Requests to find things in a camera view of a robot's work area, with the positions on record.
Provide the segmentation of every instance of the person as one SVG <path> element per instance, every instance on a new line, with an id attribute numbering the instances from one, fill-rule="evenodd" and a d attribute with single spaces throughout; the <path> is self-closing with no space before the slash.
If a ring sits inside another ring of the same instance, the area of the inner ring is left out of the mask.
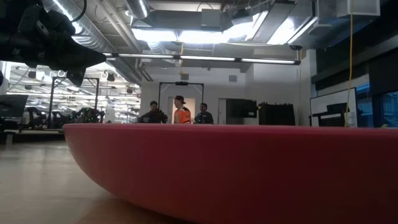
<path id="1" fill-rule="evenodd" d="M 191 124 L 191 111 L 184 104 L 183 96 L 175 96 L 174 105 L 177 110 L 174 112 L 174 124 Z"/>
<path id="2" fill-rule="evenodd" d="M 150 103 L 150 112 L 142 115 L 138 119 L 138 123 L 166 123 L 167 115 L 163 113 L 162 110 L 158 109 L 157 102 L 152 101 Z"/>
<path id="3" fill-rule="evenodd" d="M 200 113 L 195 117 L 195 124 L 213 124 L 213 115 L 207 112 L 207 104 L 200 104 Z"/>

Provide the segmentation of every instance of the dark jacket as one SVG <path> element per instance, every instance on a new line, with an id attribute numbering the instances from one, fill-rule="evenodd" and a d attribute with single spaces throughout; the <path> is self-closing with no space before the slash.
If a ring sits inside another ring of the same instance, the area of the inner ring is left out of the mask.
<path id="1" fill-rule="evenodd" d="M 198 113 L 195 117 L 195 124 L 213 124 L 213 116 L 209 112 Z"/>
<path id="2" fill-rule="evenodd" d="M 167 116 L 161 110 L 148 112 L 138 119 L 138 123 L 167 123 Z"/>

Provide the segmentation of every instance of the baseball cap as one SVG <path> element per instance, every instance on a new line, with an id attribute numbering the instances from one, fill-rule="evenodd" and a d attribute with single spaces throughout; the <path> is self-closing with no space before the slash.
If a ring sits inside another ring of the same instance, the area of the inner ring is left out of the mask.
<path id="1" fill-rule="evenodd" d="M 181 101 L 182 104 L 186 103 L 186 102 L 184 102 L 184 97 L 183 96 L 175 96 L 174 99 Z"/>

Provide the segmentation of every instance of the yellow cable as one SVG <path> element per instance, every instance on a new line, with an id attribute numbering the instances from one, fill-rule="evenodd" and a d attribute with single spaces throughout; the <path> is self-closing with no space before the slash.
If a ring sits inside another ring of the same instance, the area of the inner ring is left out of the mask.
<path id="1" fill-rule="evenodd" d="M 184 45 L 184 43 L 181 43 L 181 55 L 182 55 L 182 52 L 183 52 L 183 45 Z M 181 68 L 180 75 L 182 75 L 183 74 L 183 72 L 182 72 L 182 60 L 180 60 L 180 68 Z"/>
<path id="2" fill-rule="evenodd" d="M 351 92 L 351 81 L 353 77 L 353 33 L 354 33 L 354 0 L 351 0 L 351 35 L 349 37 L 349 80 L 348 80 L 348 98 L 346 107 L 345 127 L 348 126 L 348 103 L 349 93 Z"/>

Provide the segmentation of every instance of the whiteboard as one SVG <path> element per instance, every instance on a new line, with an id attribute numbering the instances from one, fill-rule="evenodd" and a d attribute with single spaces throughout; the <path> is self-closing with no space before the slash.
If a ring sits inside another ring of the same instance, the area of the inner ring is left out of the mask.
<path id="1" fill-rule="evenodd" d="M 338 91 L 335 93 L 312 98 L 310 100 L 312 126 L 319 127 L 318 118 L 313 118 L 313 114 L 328 111 L 328 109 L 326 108 L 327 105 L 334 105 L 336 103 L 347 103 L 347 98 L 348 90 Z M 356 120 L 356 88 L 350 89 L 348 108 L 350 110 L 350 112 L 348 113 L 348 126 L 356 128 L 358 127 L 358 122 Z"/>

